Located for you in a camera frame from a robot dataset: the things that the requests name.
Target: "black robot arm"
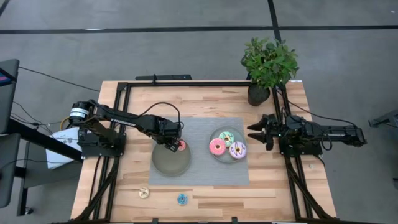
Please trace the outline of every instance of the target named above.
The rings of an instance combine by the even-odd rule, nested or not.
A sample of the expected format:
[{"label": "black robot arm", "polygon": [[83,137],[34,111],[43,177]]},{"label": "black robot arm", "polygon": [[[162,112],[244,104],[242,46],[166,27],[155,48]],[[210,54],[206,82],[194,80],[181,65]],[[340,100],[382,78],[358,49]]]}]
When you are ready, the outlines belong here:
[{"label": "black robot arm", "polygon": [[120,134],[110,128],[105,128],[100,121],[112,121],[118,124],[134,127],[141,133],[151,137],[157,144],[163,144],[175,152],[179,147],[181,125],[160,116],[142,114],[136,115],[100,105],[95,100],[79,101],[73,104],[69,123],[87,129],[99,137],[99,142],[86,141],[84,133],[79,134],[79,145],[101,144],[112,148],[120,144]]},{"label": "black robot arm", "polygon": [[285,124],[282,124],[274,114],[264,114],[260,122],[248,126],[248,129],[261,131],[248,136],[266,144],[267,150],[274,147],[273,138],[279,138],[279,144],[289,149],[283,153],[291,156],[321,154],[324,141],[343,142],[356,147],[366,144],[362,129],[356,126],[324,126],[296,115],[287,116]]}]

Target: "potted plant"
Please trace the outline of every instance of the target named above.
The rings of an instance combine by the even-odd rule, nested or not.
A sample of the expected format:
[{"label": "potted plant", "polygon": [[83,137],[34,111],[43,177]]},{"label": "potted plant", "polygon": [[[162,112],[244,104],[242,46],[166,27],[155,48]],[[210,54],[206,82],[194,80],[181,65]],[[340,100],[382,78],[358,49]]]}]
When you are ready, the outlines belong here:
[{"label": "potted plant", "polygon": [[246,43],[241,64],[251,76],[252,83],[248,89],[248,102],[259,106],[270,95],[269,88],[278,84],[286,84],[296,76],[297,67],[295,50],[289,50],[285,40],[277,44],[268,41],[268,38],[258,41],[252,38]]}]

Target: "gray floor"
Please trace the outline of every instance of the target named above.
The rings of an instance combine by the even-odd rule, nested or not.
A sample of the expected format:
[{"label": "gray floor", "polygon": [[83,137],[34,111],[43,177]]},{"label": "gray floor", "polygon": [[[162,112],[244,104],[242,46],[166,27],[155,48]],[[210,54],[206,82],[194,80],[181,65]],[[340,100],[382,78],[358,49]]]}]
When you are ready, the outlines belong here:
[{"label": "gray floor", "polygon": [[[282,26],[398,24],[394,0],[278,0],[275,8]],[[0,29],[225,25],[271,25],[267,1],[11,0],[0,17]],[[18,58],[27,68],[97,89],[102,80],[132,80],[153,73],[242,79],[246,72],[239,60],[244,43],[254,36],[273,33],[0,35],[0,60]],[[398,133],[387,126],[371,129],[367,120],[397,108],[398,30],[285,31],[281,36],[297,49],[298,77],[304,81],[311,110],[355,122],[368,140],[361,148],[334,144],[332,151],[325,152],[338,216],[396,223],[398,190],[392,177],[398,177]],[[47,123],[66,117],[73,102],[97,97],[93,91],[21,70],[15,100]],[[24,116],[18,107],[13,112]],[[10,206],[0,210],[0,223],[67,220],[77,181],[31,189],[28,206],[35,213],[25,217],[14,216],[13,195]]]}]

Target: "plant pot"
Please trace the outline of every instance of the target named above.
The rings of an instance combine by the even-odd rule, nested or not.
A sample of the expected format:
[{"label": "plant pot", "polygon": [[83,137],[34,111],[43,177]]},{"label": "plant pot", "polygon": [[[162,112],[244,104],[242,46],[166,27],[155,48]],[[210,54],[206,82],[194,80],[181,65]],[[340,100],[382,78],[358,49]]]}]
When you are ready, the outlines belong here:
[{"label": "plant pot", "polygon": [[256,83],[252,83],[248,88],[248,102],[252,106],[259,106],[268,99],[270,94],[269,88],[259,87]]}]

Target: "wooden table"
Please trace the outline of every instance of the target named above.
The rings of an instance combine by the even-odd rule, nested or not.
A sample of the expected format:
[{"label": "wooden table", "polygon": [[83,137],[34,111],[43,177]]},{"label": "wooden table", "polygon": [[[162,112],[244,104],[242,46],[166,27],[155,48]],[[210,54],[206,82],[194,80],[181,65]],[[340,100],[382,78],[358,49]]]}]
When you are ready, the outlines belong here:
[{"label": "wooden table", "polygon": [[[116,81],[103,82],[99,103],[113,107],[117,84]],[[286,86],[289,100],[308,110],[303,83],[289,82]],[[272,96],[261,106],[253,107],[247,103],[247,90],[247,87],[233,86],[134,87],[128,112],[140,114],[158,101],[167,101],[174,104],[183,117],[240,117],[247,136],[252,132],[246,129],[248,125],[258,122],[262,114],[275,113]],[[294,106],[291,109],[293,114],[311,120],[310,114]],[[175,116],[175,110],[167,105],[158,105],[150,110],[150,114]],[[276,139],[274,149],[266,151],[265,145],[246,137],[248,186],[161,186],[148,184],[152,140],[134,128],[127,128],[126,133],[126,151],[119,165],[112,222],[150,222],[154,217],[160,222],[230,222],[231,217],[237,217],[239,221],[294,220],[285,162],[279,154]],[[79,215],[88,204],[96,160],[84,161],[71,218]],[[335,216],[322,163],[314,156],[302,156],[302,160],[309,191],[327,213]],[[98,186],[100,169],[95,187]],[[139,198],[138,189],[141,187],[150,189],[149,198]],[[178,194],[188,195],[186,206],[177,204]],[[305,217],[299,189],[297,195],[301,216]],[[107,196],[106,192],[100,218],[104,217]]]}]

